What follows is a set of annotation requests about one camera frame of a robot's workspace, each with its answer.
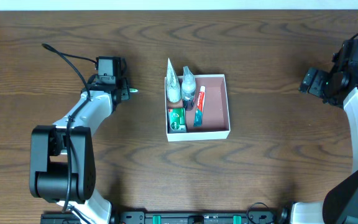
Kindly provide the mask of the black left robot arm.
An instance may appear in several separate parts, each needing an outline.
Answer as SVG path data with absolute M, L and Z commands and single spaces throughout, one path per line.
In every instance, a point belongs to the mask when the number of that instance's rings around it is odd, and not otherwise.
M 117 105 L 129 98 L 126 78 L 113 84 L 90 83 L 62 119 L 33 129 L 29 176 L 33 197 L 70 210 L 81 223 L 119 223 L 112 203 L 95 189 L 92 136 Z

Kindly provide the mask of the green white toothbrush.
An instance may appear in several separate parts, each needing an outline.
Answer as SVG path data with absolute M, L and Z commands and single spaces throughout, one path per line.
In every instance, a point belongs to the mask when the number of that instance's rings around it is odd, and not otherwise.
M 138 89 L 130 88 L 129 91 L 130 91 L 130 93 L 137 93 L 137 92 L 138 92 Z

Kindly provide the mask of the green white soap packet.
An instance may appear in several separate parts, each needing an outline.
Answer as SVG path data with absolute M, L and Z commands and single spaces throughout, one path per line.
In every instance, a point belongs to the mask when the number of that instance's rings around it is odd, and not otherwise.
M 185 133 L 186 132 L 186 115 L 184 108 L 170 108 L 168 112 L 168 132 Z

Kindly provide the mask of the green red toothpaste tube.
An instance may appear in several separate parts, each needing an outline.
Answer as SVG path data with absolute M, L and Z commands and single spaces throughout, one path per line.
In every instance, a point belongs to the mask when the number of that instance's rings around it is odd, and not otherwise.
M 200 86 L 200 90 L 197 98 L 197 104 L 196 104 L 195 119 L 193 125 L 194 127 L 202 126 L 205 93 L 206 93 L 206 87 Z

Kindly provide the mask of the white conditioner tube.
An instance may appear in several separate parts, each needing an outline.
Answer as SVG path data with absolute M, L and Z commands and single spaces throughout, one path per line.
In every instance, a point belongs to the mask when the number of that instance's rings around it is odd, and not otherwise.
M 176 72 L 172 66 L 170 59 L 167 60 L 166 74 L 166 94 L 167 100 L 171 103 L 178 103 L 181 100 L 181 88 Z

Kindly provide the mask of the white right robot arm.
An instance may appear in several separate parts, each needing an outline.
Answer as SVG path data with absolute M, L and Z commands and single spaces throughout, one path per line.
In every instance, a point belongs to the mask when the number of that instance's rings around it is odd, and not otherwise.
M 335 100 L 346 112 L 351 130 L 352 173 L 330 190 L 322 202 L 297 202 L 291 206 L 290 223 L 358 223 L 358 69 L 318 77 L 307 74 L 313 83 L 303 82 L 302 92 Z

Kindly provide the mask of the clear spray bottle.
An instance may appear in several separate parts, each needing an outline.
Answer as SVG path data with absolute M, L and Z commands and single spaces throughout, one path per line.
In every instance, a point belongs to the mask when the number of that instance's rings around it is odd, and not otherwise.
M 191 111 L 195 103 L 196 80 L 188 66 L 183 67 L 181 98 L 186 111 Z

